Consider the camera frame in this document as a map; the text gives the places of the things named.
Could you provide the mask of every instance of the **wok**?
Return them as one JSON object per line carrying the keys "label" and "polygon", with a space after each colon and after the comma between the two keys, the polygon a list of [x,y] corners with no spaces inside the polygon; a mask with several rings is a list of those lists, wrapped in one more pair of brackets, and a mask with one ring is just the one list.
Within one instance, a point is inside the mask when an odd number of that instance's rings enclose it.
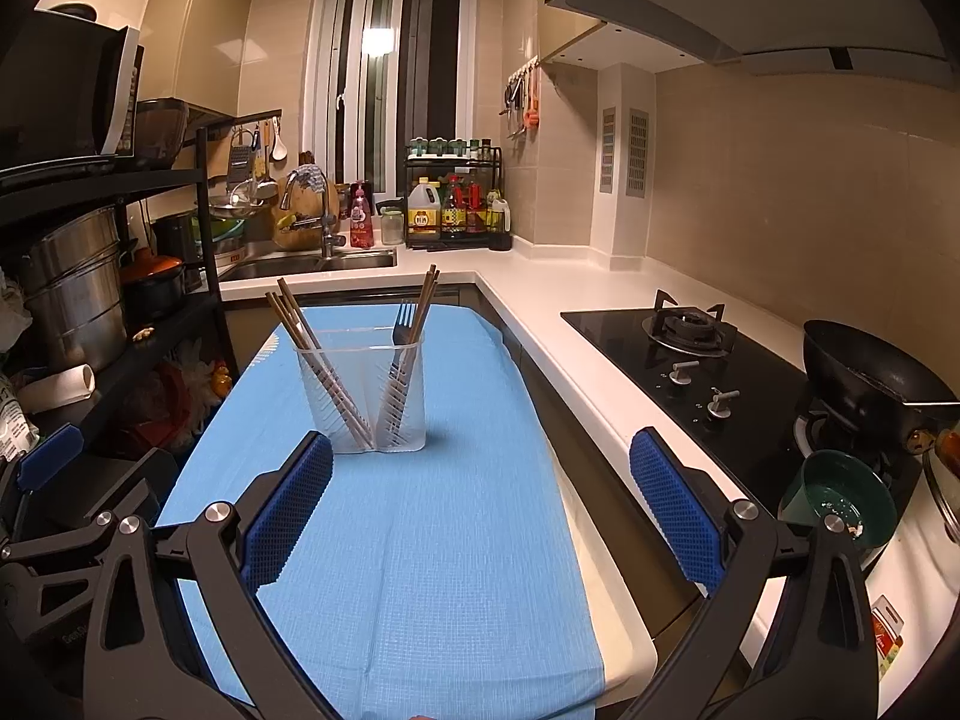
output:
{"label": "wok", "polygon": [[848,429],[878,445],[913,454],[960,418],[957,406],[913,408],[911,402],[949,402],[944,381],[906,352],[862,330],[813,319],[803,326],[803,364],[814,394]]}

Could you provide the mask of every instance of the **black glass cooktop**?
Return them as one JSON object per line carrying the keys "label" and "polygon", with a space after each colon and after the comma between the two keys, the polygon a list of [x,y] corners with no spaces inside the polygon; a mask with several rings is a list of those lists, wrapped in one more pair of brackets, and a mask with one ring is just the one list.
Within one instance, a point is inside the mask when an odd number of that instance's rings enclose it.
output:
{"label": "black glass cooktop", "polygon": [[[867,449],[858,445],[856,437],[828,430],[806,375],[743,333],[737,333],[728,355],[696,358],[651,340],[642,322],[654,316],[653,309],[561,316],[774,516],[803,464],[805,453],[800,450],[798,434],[808,434],[814,449],[827,445],[870,464],[891,488],[899,513],[906,508],[920,463],[902,450]],[[698,360],[698,365],[685,369],[689,384],[674,384],[670,373],[675,362],[693,360]],[[728,400],[730,415],[725,419],[714,418],[707,408],[717,391],[740,393]],[[637,429],[641,427],[644,425],[637,424]]]}

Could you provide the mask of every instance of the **blue tablecloth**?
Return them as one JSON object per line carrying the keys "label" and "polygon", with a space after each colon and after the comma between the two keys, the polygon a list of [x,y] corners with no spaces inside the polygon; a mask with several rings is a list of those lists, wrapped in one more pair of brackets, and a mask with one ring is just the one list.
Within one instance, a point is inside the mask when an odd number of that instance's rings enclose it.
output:
{"label": "blue tablecloth", "polygon": [[[316,328],[392,325],[395,306],[307,309]],[[313,428],[290,340],[268,342],[213,419],[160,524],[235,501]],[[426,324],[427,445],[341,455],[258,598],[347,720],[592,718],[603,661],[552,461],[520,374],[474,312]],[[248,701],[195,584],[184,600],[219,687]]]}

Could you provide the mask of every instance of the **pot lid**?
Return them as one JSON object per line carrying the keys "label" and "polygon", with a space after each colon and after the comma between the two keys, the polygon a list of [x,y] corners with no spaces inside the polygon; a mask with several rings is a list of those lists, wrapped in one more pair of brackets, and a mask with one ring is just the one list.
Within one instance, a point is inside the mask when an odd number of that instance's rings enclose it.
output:
{"label": "pot lid", "polygon": [[133,252],[133,264],[120,269],[120,283],[131,284],[140,279],[150,278],[170,269],[178,268],[184,261],[164,254],[154,255],[147,247]]}

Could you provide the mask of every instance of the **air vent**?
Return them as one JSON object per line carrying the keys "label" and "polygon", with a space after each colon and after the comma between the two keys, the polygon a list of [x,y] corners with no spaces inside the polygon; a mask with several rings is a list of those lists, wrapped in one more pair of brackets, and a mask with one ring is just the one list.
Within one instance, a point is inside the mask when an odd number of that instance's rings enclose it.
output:
{"label": "air vent", "polygon": [[613,150],[616,147],[616,108],[604,108],[603,149],[600,153],[600,191],[613,193]]}
{"label": "air vent", "polygon": [[643,111],[630,109],[630,145],[627,152],[627,193],[645,197],[647,191],[647,134],[650,117]]}

